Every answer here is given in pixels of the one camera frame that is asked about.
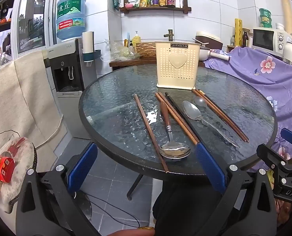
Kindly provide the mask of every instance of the round glass table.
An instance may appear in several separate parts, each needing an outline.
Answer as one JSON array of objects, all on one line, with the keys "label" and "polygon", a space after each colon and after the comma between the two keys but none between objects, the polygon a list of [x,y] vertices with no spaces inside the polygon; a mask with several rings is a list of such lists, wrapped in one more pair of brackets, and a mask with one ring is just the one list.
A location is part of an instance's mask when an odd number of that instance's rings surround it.
[{"label": "round glass table", "polygon": [[[140,174],[161,180],[207,181],[196,159],[194,144],[172,117],[175,141],[189,145],[191,154],[178,161],[166,159],[170,173],[164,172],[134,94],[140,99],[159,146],[167,143],[169,137],[155,92],[168,92],[180,108],[184,100],[194,103],[194,94],[189,90],[161,89],[156,84],[156,65],[126,67],[102,76],[80,98],[79,114],[84,127],[110,158]],[[250,143],[243,142],[210,109],[199,107],[204,119],[240,146],[234,147],[201,121],[190,119],[206,147],[228,164],[236,164],[241,169],[252,167],[259,160],[257,146],[262,143],[271,146],[276,137],[276,115],[271,104],[247,83],[209,68],[198,68],[195,86],[221,107],[250,140]]]}]

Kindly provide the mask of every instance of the table leg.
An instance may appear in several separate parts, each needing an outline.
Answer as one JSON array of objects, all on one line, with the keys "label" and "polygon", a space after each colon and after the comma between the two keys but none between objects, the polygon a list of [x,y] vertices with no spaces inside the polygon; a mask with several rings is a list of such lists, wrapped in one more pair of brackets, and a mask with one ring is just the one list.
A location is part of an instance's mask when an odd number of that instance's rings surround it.
[{"label": "table leg", "polygon": [[138,185],[139,181],[142,179],[143,175],[139,174],[138,177],[136,178],[135,182],[133,183],[132,187],[128,190],[127,192],[127,198],[128,200],[132,200],[132,193],[135,190],[136,186]]}]

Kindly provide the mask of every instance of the screw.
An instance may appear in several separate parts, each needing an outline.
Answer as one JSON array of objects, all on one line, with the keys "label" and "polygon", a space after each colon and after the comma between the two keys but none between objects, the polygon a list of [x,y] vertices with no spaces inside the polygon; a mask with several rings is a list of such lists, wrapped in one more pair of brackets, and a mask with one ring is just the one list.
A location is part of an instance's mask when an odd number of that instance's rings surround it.
[{"label": "screw", "polygon": [[63,165],[57,165],[55,169],[56,169],[56,171],[62,171],[64,169],[64,166]]},{"label": "screw", "polygon": [[259,173],[260,173],[261,175],[265,175],[266,171],[265,171],[264,169],[259,169]]},{"label": "screw", "polygon": [[232,171],[237,171],[238,170],[238,167],[236,165],[234,165],[234,164],[230,165],[229,168]]},{"label": "screw", "polygon": [[32,175],[34,173],[34,169],[29,169],[28,171],[27,171],[27,174],[28,175]]}]

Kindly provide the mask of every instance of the blue gripper pad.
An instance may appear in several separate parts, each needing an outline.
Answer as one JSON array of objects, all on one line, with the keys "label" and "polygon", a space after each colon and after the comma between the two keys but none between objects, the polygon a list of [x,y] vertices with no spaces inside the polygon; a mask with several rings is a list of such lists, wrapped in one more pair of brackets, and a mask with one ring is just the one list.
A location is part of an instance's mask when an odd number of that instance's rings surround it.
[{"label": "blue gripper pad", "polygon": [[70,194],[79,191],[97,156],[97,145],[92,143],[68,175],[67,191]]},{"label": "blue gripper pad", "polygon": [[196,145],[196,158],[206,173],[213,189],[224,194],[226,191],[225,174],[202,143]]},{"label": "blue gripper pad", "polygon": [[289,129],[283,128],[280,131],[280,136],[292,144],[292,132]]}]

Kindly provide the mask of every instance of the glass pane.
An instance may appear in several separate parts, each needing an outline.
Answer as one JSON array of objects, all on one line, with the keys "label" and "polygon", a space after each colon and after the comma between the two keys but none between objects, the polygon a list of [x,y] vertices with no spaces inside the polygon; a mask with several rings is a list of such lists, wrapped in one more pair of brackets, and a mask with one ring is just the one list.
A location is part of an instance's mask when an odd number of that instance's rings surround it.
[{"label": "glass pane", "polygon": [[45,0],[21,0],[18,19],[18,53],[45,46]]}]

